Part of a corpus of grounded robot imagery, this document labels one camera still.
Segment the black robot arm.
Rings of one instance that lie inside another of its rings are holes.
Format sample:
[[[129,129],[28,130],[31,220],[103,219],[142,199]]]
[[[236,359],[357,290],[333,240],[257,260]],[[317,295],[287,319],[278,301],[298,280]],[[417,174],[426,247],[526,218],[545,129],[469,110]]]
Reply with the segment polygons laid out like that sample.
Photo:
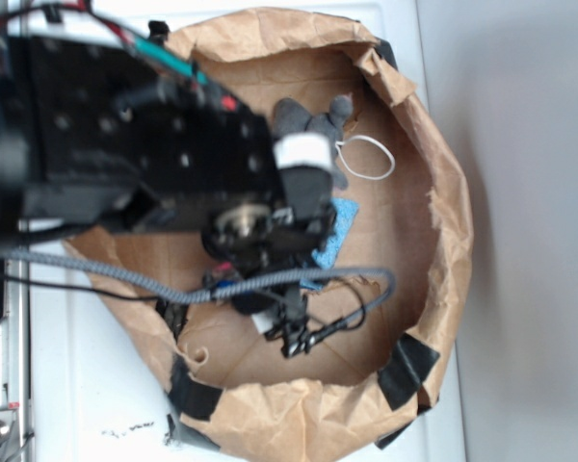
[[[277,136],[191,63],[157,65],[111,47],[0,38],[0,260],[95,226],[113,234],[196,232],[223,263],[190,293],[113,264],[82,270],[142,290],[169,326],[230,300],[267,313],[286,357],[336,330],[309,327],[301,289],[328,281],[312,252],[336,217],[333,161],[315,133]]]

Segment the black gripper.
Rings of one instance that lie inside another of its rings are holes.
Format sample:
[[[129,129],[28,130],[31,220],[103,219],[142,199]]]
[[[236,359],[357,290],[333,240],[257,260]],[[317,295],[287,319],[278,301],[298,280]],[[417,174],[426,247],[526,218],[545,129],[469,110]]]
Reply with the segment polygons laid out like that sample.
[[[333,234],[336,210],[328,139],[317,133],[287,135],[274,145],[287,207],[263,203],[226,204],[202,212],[201,243],[215,260],[241,274],[315,268],[312,252],[324,250]],[[254,289],[231,299],[245,316],[266,320],[268,342],[281,339],[282,355],[293,358],[313,348],[307,298],[298,283]]]

